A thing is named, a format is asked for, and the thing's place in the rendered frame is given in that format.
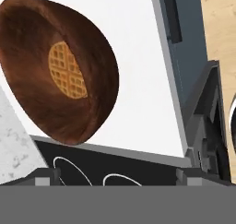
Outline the dark grey oven front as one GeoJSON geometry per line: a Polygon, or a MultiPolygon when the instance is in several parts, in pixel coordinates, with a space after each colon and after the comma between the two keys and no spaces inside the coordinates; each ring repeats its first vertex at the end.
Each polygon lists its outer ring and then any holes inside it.
{"type": "Polygon", "coordinates": [[[182,109],[187,140],[185,156],[193,168],[229,182],[230,160],[219,61],[208,61],[182,109]]]}

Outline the black and white round object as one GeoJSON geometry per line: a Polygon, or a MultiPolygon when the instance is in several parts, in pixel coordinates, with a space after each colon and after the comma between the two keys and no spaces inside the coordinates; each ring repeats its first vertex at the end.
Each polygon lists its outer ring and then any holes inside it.
{"type": "Polygon", "coordinates": [[[233,149],[236,154],[236,93],[234,94],[230,112],[229,112],[229,127],[230,127],[230,135],[233,144],[233,149]]]}

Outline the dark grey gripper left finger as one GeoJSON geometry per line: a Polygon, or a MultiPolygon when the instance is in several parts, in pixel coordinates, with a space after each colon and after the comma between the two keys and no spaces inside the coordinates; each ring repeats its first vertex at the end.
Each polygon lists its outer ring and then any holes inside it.
{"type": "Polygon", "coordinates": [[[2,183],[2,186],[25,185],[25,186],[55,186],[60,185],[61,171],[52,168],[38,168],[25,177],[14,181],[2,183]]]}

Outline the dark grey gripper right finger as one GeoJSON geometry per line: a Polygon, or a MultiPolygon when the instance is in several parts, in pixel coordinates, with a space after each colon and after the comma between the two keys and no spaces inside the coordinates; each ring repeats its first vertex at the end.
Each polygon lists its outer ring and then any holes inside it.
{"type": "Polygon", "coordinates": [[[180,186],[234,186],[234,183],[224,181],[214,174],[208,174],[198,168],[178,168],[176,184],[180,186]]]}

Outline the golden round waffle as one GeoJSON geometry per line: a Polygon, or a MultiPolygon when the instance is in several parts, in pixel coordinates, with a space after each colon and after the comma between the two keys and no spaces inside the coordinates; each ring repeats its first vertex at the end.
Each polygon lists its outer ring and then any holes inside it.
{"type": "Polygon", "coordinates": [[[82,72],[65,41],[59,41],[51,47],[48,63],[55,85],[67,97],[78,100],[88,96],[82,72]]]}

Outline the black hob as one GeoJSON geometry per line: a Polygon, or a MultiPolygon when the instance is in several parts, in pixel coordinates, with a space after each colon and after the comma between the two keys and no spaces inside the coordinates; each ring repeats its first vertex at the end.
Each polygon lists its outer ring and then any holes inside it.
{"type": "Polygon", "coordinates": [[[176,170],[191,166],[174,156],[88,143],[71,147],[42,136],[32,140],[48,167],[61,172],[64,185],[175,185],[176,170]]]}

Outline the brown wooden bowl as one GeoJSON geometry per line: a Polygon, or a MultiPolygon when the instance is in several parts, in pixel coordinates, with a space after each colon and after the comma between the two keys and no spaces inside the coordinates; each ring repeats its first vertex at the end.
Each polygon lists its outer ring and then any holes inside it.
{"type": "Polygon", "coordinates": [[[116,102],[118,65],[102,32],[76,10],[49,0],[0,4],[0,65],[28,117],[48,136],[73,146],[102,126],[116,102]],[[74,100],[53,82],[49,51],[65,41],[88,96],[74,100]]]}

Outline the blue-grey cupboard front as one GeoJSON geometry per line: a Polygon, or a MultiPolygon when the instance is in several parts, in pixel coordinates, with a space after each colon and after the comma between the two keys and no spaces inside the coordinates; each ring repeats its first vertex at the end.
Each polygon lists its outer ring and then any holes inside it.
{"type": "Polygon", "coordinates": [[[164,0],[159,0],[172,70],[181,109],[184,111],[194,85],[207,64],[207,47],[201,0],[176,0],[183,40],[171,42],[169,22],[164,0]]]}

